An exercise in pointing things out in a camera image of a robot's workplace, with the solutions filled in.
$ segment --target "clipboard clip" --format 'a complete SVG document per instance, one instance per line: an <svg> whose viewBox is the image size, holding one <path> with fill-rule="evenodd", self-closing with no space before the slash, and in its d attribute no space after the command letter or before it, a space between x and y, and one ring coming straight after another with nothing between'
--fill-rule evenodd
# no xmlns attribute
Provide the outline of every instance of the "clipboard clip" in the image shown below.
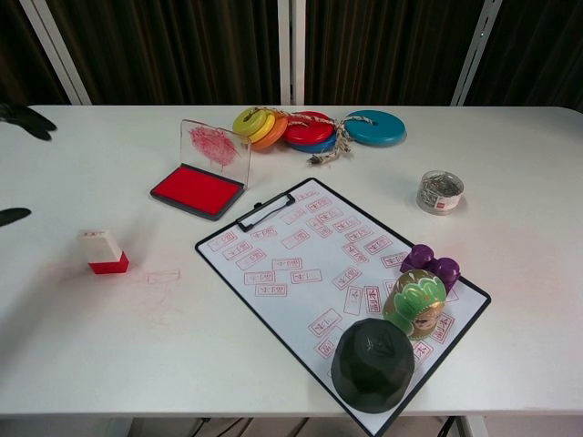
<svg viewBox="0 0 583 437"><path fill-rule="evenodd" d="M237 218L235 222L243 232L248 232L251 229L253 229L256 225L259 225L263 220L265 220L272 214L275 214L276 212L279 212L282 209L289 207L293 203L295 203L294 196L292 196L290 193L281 193L279 196L273 198L267 203L263 204L256 203L255 206L253 207L253 211L245 214L243 217ZM251 216L254 216L259 211L264 209L268 209L266 214L262 215L260 218L256 220L251 220Z"/></svg>

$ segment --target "rope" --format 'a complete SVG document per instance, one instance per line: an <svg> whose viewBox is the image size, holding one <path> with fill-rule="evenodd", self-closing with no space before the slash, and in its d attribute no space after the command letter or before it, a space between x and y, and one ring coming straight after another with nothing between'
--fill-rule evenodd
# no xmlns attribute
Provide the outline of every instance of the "rope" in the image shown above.
<svg viewBox="0 0 583 437"><path fill-rule="evenodd" d="M283 114L286 117L295 117L301 118L304 120L314 121L318 123L325 123L327 125L334 126L334 130L336 131L336 142L334 143L334 148L330 152L320 153L320 154L313 154L311 158L308 159L308 162L313 166L317 166L320 164L326 164L327 162L334 161L337 159L341 154L349 154L352 152L350 147L350 135L348 135L348 131L346 130L346 122L350 120L355 121L364 121L366 123L372 124L373 121L370 118L362 117L362 116L348 116L341 120L332 120L328 118L321 118L317 116L309 116L307 114L297 114L297 113L290 113L286 111L282 111L281 109L275 107L254 107L252 111L249 113L248 117L255 114L257 111L266 110L271 112L277 112L279 114ZM301 125L301 126L308 126L307 123L302 121L290 121L288 122L288 126L294 125Z"/></svg>

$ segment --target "white table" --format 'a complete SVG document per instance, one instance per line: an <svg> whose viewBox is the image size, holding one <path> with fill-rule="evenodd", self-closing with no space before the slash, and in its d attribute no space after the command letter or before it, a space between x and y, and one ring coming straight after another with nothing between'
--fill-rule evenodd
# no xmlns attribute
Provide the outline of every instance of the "white table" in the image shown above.
<svg viewBox="0 0 583 437"><path fill-rule="evenodd" d="M258 201L315 176L492 296L405 414L583 413L583 116L561 108L386 107L399 146L322 168L253 154L248 192L215 223L149 197L179 163L179 122L230 127L242 107L36 107L51 143L0 125L0 415L329 416L341 408L195 253ZM353 107L320 107L342 117ZM414 203L442 168L466 202ZM96 276L75 237L111 229L131 260ZM148 274L180 279L148 284Z"/></svg>

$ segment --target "red stamp imprint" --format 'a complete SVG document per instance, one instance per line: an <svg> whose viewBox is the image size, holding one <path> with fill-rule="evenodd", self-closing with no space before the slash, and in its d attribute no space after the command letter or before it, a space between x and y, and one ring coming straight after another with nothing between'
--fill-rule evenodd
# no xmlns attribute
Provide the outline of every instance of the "red stamp imprint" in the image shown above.
<svg viewBox="0 0 583 437"><path fill-rule="evenodd" d="M243 257L240 260L238 260L237 265L241 270L246 270L265 258L267 258L267 256L265 255L265 252L263 252L263 250L255 249L252 253L250 253L246 257Z"/></svg>
<svg viewBox="0 0 583 437"><path fill-rule="evenodd" d="M334 311L332 308L327 310L318 319L314 320L308 330L316 337L321 337L325 333L329 332L340 320L342 316Z"/></svg>
<svg viewBox="0 0 583 437"><path fill-rule="evenodd" d="M425 358L429 356L431 352L434 351L434 348L429 346L424 341L420 340L413 346L413 357L415 359L415 364L421 364Z"/></svg>
<svg viewBox="0 0 583 437"><path fill-rule="evenodd" d="M355 216L350 216L349 218L345 218L344 220L337 221L332 226L338 232L344 232L345 230L354 228L355 226L360 225L361 222Z"/></svg>
<svg viewBox="0 0 583 437"><path fill-rule="evenodd" d="M363 239L364 237L368 237L369 235L371 235L373 232L371 231L371 229L364 225L359 227L358 229L355 229L349 233L346 234L346 238L351 242L354 243L355 241L358 241L359 239Z"/></svg>
<svg viewBox="0 0 583 437"><path fill-rule="evenodd" d="M255 286L255 296L272 296L284 298L288 295L288 286L285 284L258 284Z"/></svg>
<svg viewBox="0 0 583 437"><path fill-rule="evenodd" d="M361 315L361 300L363 291L358 287L349 287L346 291L346 300L344 301L344 312L354 316Z"/></svg>
<svg viewBox="0 0 583 437"><path fill-rule="evenodd" d="M435 325L434 332L431 334L431 338L443 344L447 334L449 333L449 330L452 329L454 320L455 319L452 316L442 312L439 321Z"/></svg>
<svg viewBox="0 0 583 437"><path fill-rule="evenodd" d="M393 242L389 240L389 238L386 235L382 235L378 239L374 239L370 243L365 244L364 248L368 253L374 255L375 253L379 253L384 248L388 248L392 244Z"/></svg>
<svg viewBox="0 0 583 437"><path fill-rule="evenodd" d="M296 230L293 234L291 234L287 239L283 239L281 244L285 246L287 249L292 249L302 244L306 239L310 237L305 230L299 229Z"/></svg>
<svg viewBox="0 0 583 437"><path fill-rule="evenodd" d="M400 266L405 258L407 258L407 252L401 252L390 257L382 257L381 262L386 269L390 269L391 267Z"/></svg>
<svg viewBox="0 0 583 437"><path fill-rule="evenodd" d="M245 285L272 284L275 282L274 271L250 271L244 275Z"/></svg>
<svg viewBox="0 0 583 437"><path fill-rule="evenodd" d="M332 204L332 201L329 200L327 197L319 198L318 200L314 200L312 203L306 205L306 208L310 212L316 212L318 209L322 209Z"/></svg>
<svg viewBox="0 0 583 437"><path fill-rule="evenodd" d="M332 209L328 209L327 211L324 211L324 212L318 214L316 216L316 218L318 220L320 220L322 223L325 223L326 221L336 219L337 217L340 217L343 215L344 215L344 213L342 211L340 211L338 208L332 208Z"/></svg>
<svg viewBox="0 0 583 437"><path fill-rule="evenodd" d="M344 290L348 287L351 282L362 275L362 272L354 267L349 267L343 271L336 278L332 279L332 284L334 284L339 290Z"/></svg>
<svg viewBox="0 0 583 437"><path fill-rule="evenodd" d="M228 244L231 244L236 239L237 239L237 236L235 235L235 233L232 230L230 230L230 231L225 232L224 234L219 235L218 237L212 239L207 244L209 245L210 250L212 250L213 252L216 252L220 248L224 248Z"/></svg>
<svg viewBox="0 0 583 437"><path fill-rule="evenodd" d="M322 282L322 272L320 269L291 271L290 277L292 284L303 284L304 282Z"/></svg>
<svg viewBox="0 0 583 437"><path fill-rule="evenodd" d="M273 226L269 226L268 228L262 230L256 230L249 235L253 241L257 241L258 239L268 239L269 237L275 237L277 235L277 231Z"/></svg>
<svg viewBox="0 0 583 437"><path fill-rule="evenodd" d="M281 219L285 222L286 225L291 225L294 221L296 221L297 219L299 219L301 216L305 216L306 215L306 211L304 211L301 208L297 208L294 211L281 216Z"/></svg>
<svg viewBox="0 0 583 437"><path fill-rule="evenodd" d="M310 198L311 196L317 196L319 194L320 193L318 191L316 191L315 189L310 189L310 190L305 191L305 192L300 193L300 194L294 194L293 198L295 198L296 202L301 202L305 198Z"/></svg>
<svg viewBox="0 0 583 437"><path fill-rule="evenodd" d="M381 292L378 287L364 287L366 310L371 314L381 312Z"/></svg>
<svg viewBox="0 0 583 437"><path fill-rule="evenodd" d="M330 358L334 351L336 351L336 346L338 346L338 342L342 335L342 330L335 327L328 337L318 343L315 347L316 352L318 352L324 359Z"/></svg>
<svg viewBox="0 0 583 437"><path fill-rule="evenodd" d="M323 225L317 218L310 218L308 221L306 221L306 224L323 239L332 235L332 230L326 225Z"/></svg>
<svg viewBox="0 0 583 437"><path fill-rule="evenodd" d="M271 268L274 270L297 270L302 268L301 258L272 259Z"/></svg>
<svg viewBox="0 0 583 437"><path fill-rule="evenodd" d="M355 262L362 264L363 262L368 262L368 258L356 248L352 243L343 246L343 251L346 255L352 258Z"/></svg>
<svg viewBox="0 0 583 437"><path fill-rule="evenodd" d="M226 260L229 260L239 256L241 253L246 252L247 250L251 250L251 248L252 245L249 243L249 241L244 240L241 243L236 244L232 248L223 250L222 254Z"/></svg>

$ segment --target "red disc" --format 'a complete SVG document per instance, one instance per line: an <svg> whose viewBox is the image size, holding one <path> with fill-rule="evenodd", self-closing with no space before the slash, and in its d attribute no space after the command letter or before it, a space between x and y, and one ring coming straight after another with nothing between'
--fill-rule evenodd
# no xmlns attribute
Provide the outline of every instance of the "red disc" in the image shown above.
<svg viewBox="0 0 583 437"><path fill-rule="evenodd" d="M305 114L307 116L315 116L319 118L330 118L320 112L314 111L302 111L298 114ZM305 125L292 125L289 123L292 121L301 121ZM327 125L319 121L306 120L304 118L291 116L288 118L288 128L285 130L283 137L289 143L300 144L303 146L311 146L313 144L318 144L323 142L326 138L330 137L334 131L333 125Z"/></svg>

